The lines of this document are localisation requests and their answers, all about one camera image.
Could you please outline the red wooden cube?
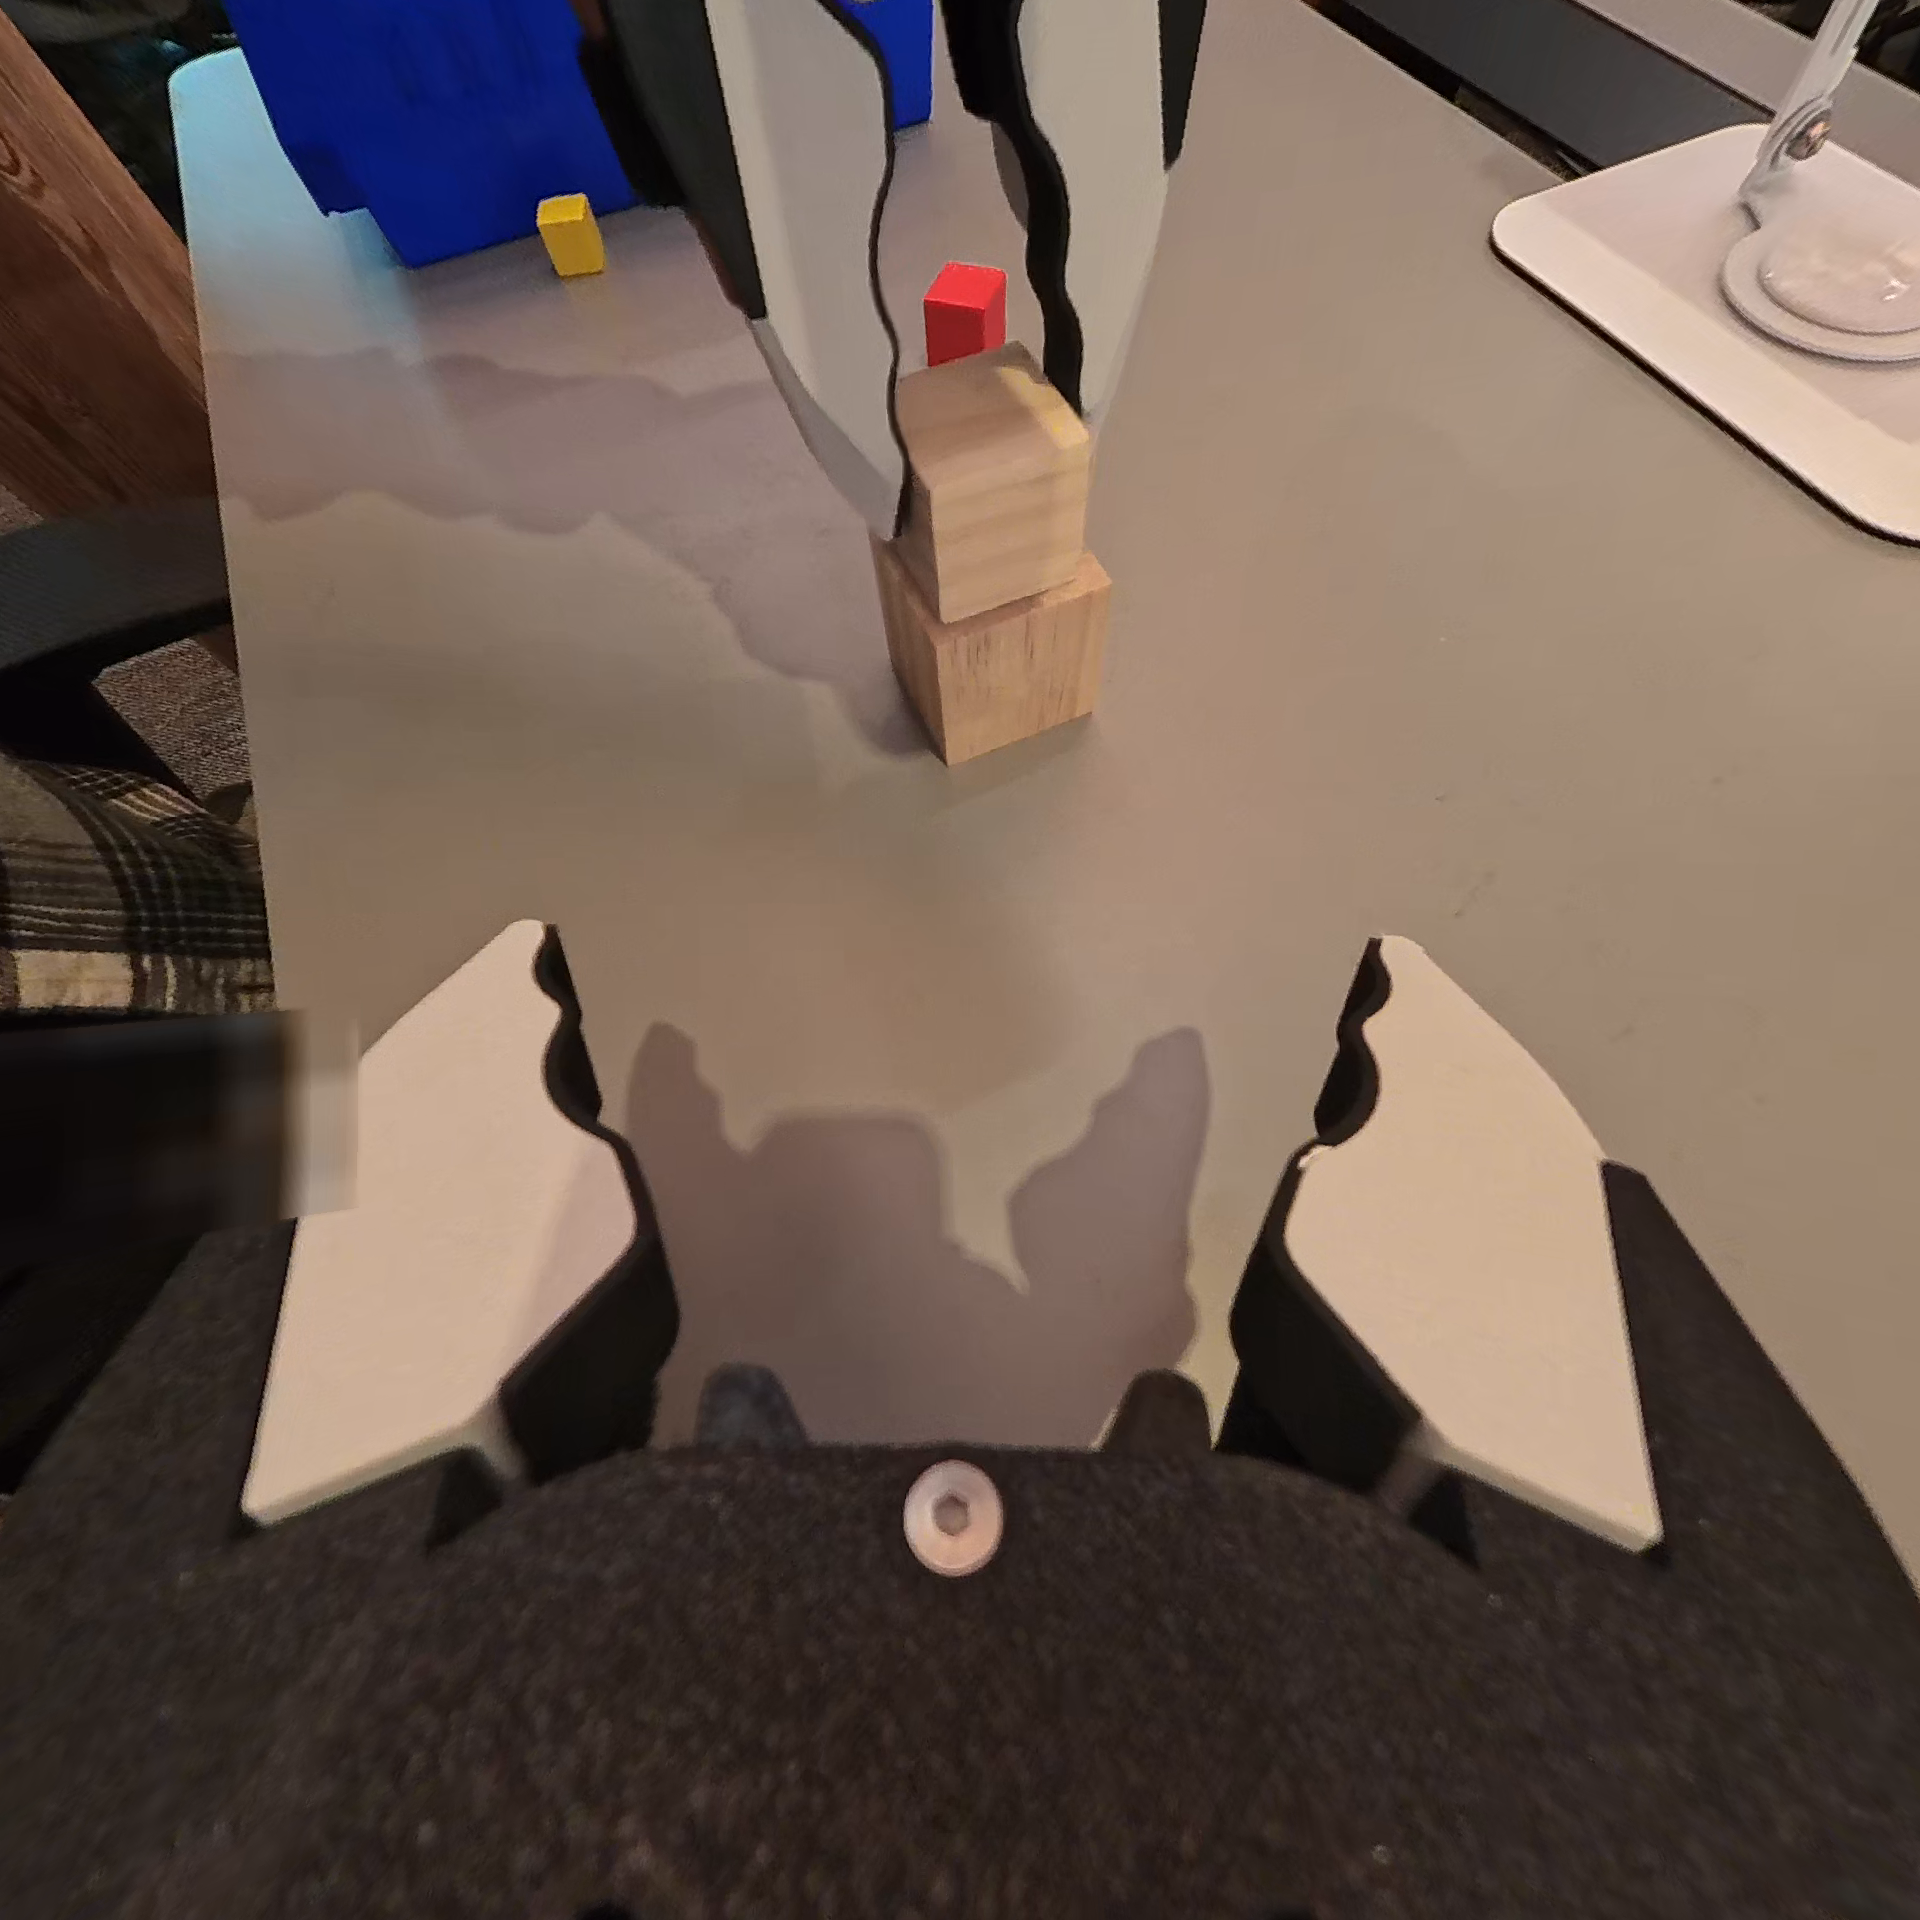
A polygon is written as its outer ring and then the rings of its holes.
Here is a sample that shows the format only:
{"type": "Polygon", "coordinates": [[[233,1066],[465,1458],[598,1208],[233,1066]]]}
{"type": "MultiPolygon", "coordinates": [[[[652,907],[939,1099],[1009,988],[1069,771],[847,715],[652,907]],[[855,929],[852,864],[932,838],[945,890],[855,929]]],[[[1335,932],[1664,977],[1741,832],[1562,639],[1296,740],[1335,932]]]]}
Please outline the red wooden cube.
{"type": "Polygon", "coordinates": [[[923,366],[1007,347],[1007,272],[948,261],[923,289],[923,366]]]}

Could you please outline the brown wooden panel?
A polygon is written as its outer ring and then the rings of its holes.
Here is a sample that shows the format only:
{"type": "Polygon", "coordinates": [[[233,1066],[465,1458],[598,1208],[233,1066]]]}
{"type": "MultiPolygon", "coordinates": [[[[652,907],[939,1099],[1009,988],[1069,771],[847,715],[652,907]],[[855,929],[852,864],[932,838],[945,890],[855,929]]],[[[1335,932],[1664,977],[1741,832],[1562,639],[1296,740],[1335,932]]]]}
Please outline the brown wooden panel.
{"type": "Polygon", "coordinates": [[[3,493],[47,519],[215,493],[185,243],[13,19],[3,493]]]}

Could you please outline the blue plastic bin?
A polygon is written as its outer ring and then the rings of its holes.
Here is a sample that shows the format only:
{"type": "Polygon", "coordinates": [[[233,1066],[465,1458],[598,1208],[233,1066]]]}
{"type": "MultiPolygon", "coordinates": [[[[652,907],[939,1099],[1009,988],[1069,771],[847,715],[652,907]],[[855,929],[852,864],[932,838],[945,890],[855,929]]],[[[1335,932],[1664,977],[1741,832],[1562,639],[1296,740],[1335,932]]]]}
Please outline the blue plastic bin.
{"type": "Polygon", "coordinates": [[[318,210],[368,211],[424,266],[535,232],[541,198],[675,204],[638,69],[703,3],[227,3],[318,210]]]}

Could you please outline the white document stand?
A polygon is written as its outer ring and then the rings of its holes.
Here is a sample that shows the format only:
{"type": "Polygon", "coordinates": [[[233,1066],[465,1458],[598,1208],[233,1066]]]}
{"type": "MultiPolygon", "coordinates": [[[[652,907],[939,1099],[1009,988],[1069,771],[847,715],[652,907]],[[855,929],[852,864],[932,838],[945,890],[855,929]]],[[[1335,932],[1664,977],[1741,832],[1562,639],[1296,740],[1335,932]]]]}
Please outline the white document stand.
{"type": "Polygon", "coordinates": [[[1918,187],[1835,142],[1873,3],[1835,3],[1764,130],[1507,203],[1524,282],[1855,524],[1918,544],[1918,187]]]}

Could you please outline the large plain wooden cube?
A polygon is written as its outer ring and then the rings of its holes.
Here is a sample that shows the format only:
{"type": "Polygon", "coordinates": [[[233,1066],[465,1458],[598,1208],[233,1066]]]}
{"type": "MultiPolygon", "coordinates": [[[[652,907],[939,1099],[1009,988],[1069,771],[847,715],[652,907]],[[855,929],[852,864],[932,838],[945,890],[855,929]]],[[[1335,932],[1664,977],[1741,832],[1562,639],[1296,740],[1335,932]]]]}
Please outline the large plain wooden cube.
{"type": "Polygon", "coordinates": [[[948,766],[1094,712],[1112,581],[1092,553],[1064,584],[939,620],[896,549],[870,549],[896,678],[948,766]]]}

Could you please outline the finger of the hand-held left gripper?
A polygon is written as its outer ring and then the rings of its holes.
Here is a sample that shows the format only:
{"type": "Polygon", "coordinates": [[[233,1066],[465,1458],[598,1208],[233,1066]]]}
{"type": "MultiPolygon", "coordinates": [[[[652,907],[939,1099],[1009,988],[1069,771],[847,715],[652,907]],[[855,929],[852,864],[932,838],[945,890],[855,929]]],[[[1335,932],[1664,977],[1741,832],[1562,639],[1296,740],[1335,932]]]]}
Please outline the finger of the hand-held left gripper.
{"type": "Polygon", "coordinates": [[[939,19],[1023,224],[1043,371],[1096,432],[1158,249],[1172,3],[939,3],[939,19]]]}
{"type": "Polygon", "coordinates": [[[758,266],[752,336],[832,489],[892,540],[909,456],[878,282],[896,174],[883,52],[839,3],[707,3],[707,38],[758,266]]]}

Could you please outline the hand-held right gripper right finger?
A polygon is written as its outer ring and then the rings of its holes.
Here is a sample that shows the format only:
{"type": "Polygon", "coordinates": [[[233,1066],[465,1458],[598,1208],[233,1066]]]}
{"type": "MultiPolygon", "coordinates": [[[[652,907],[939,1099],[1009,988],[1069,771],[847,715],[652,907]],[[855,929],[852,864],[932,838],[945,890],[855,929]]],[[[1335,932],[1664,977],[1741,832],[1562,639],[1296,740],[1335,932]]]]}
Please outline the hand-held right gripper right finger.
{"type": "Polygon", "coordinates": [[[1217,1448],[1466,1552],[1466,1480],[1641,1553],[1664,1538],[1606,1154],[1432,957],[1371,936],[1228,1316],[1217,1448]]]}

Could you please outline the person's plaid shirt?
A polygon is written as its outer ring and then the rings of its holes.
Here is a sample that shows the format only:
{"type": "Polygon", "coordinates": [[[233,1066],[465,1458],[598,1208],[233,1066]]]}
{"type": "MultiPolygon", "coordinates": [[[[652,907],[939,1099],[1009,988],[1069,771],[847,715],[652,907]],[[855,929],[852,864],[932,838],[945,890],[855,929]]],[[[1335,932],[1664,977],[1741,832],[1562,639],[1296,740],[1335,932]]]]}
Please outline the person's plaid shirt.
{"type": "Polygon", "coordinates": [[[260,1014],[255,838],[127,771],[3,758],[3,1022],[260,1014]]]}

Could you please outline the medium plain wooden cube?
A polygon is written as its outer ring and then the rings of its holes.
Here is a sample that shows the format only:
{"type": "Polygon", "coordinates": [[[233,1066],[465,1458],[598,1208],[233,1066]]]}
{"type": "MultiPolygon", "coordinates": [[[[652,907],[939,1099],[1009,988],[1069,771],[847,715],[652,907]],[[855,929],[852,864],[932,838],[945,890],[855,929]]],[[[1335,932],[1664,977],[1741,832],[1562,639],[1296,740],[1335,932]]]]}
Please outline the medium plain wooden cube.
{"type": "Polygon", "coordinates": [[[1084,553],[1092,432],[1007,341],[898,384],[911,493],[898,557],[937,620],[1069,584],[1084,553]]]}

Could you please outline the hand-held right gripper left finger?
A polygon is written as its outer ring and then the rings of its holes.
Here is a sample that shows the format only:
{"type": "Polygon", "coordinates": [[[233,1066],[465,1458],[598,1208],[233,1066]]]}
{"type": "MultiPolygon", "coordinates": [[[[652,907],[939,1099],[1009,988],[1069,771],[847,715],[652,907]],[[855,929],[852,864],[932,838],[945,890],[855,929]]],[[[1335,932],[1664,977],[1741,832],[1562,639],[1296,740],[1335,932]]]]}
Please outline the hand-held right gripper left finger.
{"type": "Polygon", "coordinates": [[[505,925],[358,1062],[350,1202],[297,1225],[242,1510],[451,1452],[550,1483],[645,1447],[675,1336],[562,932],[505,925]]]}

